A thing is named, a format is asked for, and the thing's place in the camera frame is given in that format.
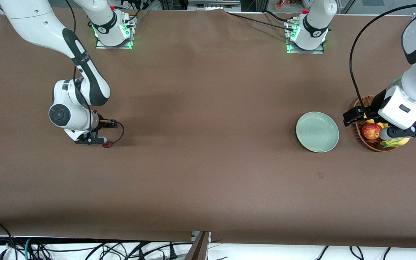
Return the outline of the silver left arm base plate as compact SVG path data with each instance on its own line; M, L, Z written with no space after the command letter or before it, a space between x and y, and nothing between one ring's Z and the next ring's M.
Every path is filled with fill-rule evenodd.
M314 50L305 50L305 49L299 48L299 46L296 46L296 45L288 45L287 53L322 55L325 52L324 52L323 46L319 46L317 49L314 49Z

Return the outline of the small silver metal bracket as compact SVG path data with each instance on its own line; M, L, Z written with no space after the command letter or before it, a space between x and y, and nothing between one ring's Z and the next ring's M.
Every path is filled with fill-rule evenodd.
M212 241L212 235L210 231L199 231L199 230L194 230L191 233L191 237L190 240L192 242L195 242L195 240L198 238L199 235L201 235L202 232L205 232L206 234L208 234L208 243L211 243Z

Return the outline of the brown wooden post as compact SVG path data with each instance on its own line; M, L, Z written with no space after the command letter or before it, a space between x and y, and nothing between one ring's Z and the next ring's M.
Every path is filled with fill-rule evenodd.
M208 234L202 232L192 243L184 260L207 260L208 257Z

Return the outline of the light green round plate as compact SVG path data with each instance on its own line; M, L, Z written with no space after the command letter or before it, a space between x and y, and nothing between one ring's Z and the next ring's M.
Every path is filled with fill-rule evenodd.
M315 153L333 150L339 142L339 128L335 121L322 112L303 114L296 123L296 137L299 143Z

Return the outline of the grey metal frame rail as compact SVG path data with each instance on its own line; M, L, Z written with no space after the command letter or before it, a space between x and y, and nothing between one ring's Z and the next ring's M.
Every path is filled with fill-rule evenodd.
M227 12L241 12L241 0L188 0L187 10L223 9Z

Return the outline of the red apple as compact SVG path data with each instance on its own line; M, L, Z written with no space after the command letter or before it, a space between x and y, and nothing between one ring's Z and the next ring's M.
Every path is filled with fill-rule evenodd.
M380 132L383 127L376 123L367 123L362 127L362 134L367 140L375 140L380 136Z

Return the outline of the yellow banana bunch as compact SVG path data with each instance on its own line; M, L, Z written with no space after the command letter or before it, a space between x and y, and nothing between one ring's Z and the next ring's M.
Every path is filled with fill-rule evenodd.
M365 123L366 124L375 123L375 121L374 120L367 120ZM387 123L375 123L375 124L378 124L378 125L382 126L383 128L388 128L390 126ZM384 148L386 148L386 147L400 147L400 146L403 146L406 143L408 143L409 140L410 140L409 138L382 140L381 145Z

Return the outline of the brown wicker basket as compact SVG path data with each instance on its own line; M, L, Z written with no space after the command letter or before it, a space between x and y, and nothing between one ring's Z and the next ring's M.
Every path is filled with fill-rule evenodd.
M374 95L367 95L363 96L362 100L364 105L368 106L371 105L374 99ZM360 101L358 99L355 100L353 107L360 106ZM365 122L357 122L351 125L351 129L353 132L354 137L356 140L360 143L360 145L364 146L366 149L371 150L373 152L390 152L398 147L386 147L381 145L382 140L381 139L375 139L375 140L368 140L363 136L362 128L363 125L366 125Z

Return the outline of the brown table cover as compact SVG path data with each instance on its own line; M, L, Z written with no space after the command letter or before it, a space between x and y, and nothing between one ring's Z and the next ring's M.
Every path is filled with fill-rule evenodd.
M371 16L335 16L323 55L289 54L280 29L222 10L140 18L133 49L96 49L76 11L111 89L96 110L125 126L103 148L48 118L71 60L0 16L0 223L14 236L416 247L416 138L371 152L342 123ZM333 150L299 143L308 112L337 124Z

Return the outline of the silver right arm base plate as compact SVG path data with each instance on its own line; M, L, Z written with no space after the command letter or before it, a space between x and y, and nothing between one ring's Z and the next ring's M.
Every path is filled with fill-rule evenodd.
M133 40L126 39L122 43L116 46L107 46L103 44L100 40L97 39L96 41L96 49L132 49L133 48Z

